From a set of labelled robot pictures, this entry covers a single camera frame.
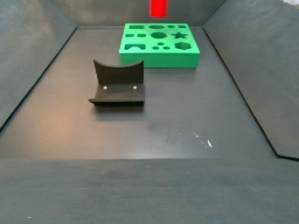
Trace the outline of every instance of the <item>bin floor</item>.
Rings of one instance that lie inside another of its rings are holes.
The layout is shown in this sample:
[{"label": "bin floor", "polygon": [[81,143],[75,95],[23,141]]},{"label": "bin floor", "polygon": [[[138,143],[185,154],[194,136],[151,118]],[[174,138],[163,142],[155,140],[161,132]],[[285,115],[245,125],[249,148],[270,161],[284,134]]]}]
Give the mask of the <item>bin floor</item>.
[{"label": "bin floor", "polygon": [[0,158],[274,158],[201,27],[198,69],[145,70],[143,107],[95,107],[94,60],[119,65],[123,27],[81,27],[0,134]]}]

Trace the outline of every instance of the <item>black curved bracket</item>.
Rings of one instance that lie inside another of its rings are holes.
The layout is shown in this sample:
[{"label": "black curved bracket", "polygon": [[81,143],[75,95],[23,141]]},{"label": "black curved bracket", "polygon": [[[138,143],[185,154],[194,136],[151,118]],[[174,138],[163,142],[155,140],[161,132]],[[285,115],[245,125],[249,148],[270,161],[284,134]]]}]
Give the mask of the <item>black curved bracket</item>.
[{"label": "black curved bracket", "polygon": [[98,92],[94,104],[145,103],[145,62],[133,66],[109,66],[94,60]]}]

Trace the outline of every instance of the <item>star-shaped hole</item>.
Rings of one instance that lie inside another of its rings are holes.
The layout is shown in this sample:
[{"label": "star-shaped hole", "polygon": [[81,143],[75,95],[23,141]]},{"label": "star-shaped hole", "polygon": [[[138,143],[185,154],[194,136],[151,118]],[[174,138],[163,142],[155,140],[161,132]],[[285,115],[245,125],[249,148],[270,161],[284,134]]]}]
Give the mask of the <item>star-shaped hole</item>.
[{"label": "star-shaped hole", "polygon": [[186,36],[187,36],[187,34],[182,34],[181,32],[177,32],[175,34],[173,34],[174,35],[174,37],[177,38],[177,39],[186,39]]}]

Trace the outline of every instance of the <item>hole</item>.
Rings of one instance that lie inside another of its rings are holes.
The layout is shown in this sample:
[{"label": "hole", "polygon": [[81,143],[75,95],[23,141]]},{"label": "hole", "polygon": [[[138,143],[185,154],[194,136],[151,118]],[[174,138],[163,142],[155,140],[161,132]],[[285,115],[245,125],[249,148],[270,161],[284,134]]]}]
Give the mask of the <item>hole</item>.
[{"label": "hole", "polygon": [[177,32],[175,34],[173,34],[174,35],[174,37],[177,38],[177,39],[186,39],[186,36],[187,36],[187,34],[182,34],[181,32]]},{"label": "hole", "polygon": [[145,29],[146,27],[141,24],[133,24],[130,25],[130,29]]},{"label": "hole", "polygon": [[189,50],[193,48],[193,46],[189,43],[181,42],[181,43],[175,44],[175,48],[182,49],[182,50]]},{"label": "hole", "polygon": [[165,39],[167,37],[167,35],[163,32],[155,32],[155,33],[153,33],[153,37],[155,39]]},{"label": "hole", "polygon": [[146,49],[146,45],[139,45],[139,44],[130,44],[130,45],[126,45],[126,50],[129,50],[130,48],[133,48],[133,47],[138,47],[138,48],[141,48],[142,50],[145,50]]},{"label": "hole", "polygon": [[163,29],[165,27],[159,24],[150,25],[151,29]]}]

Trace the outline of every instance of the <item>green foam block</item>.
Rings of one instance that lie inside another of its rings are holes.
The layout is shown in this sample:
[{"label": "green foam block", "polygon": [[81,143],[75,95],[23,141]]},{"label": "green foam block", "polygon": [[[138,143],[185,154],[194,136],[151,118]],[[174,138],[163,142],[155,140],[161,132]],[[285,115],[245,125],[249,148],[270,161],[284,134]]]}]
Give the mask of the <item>green foam block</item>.
[{"label": "green foam block", "polygon": [[119,54],[123,66],[195,68],[201,59],[187,24],[126,24]]}]

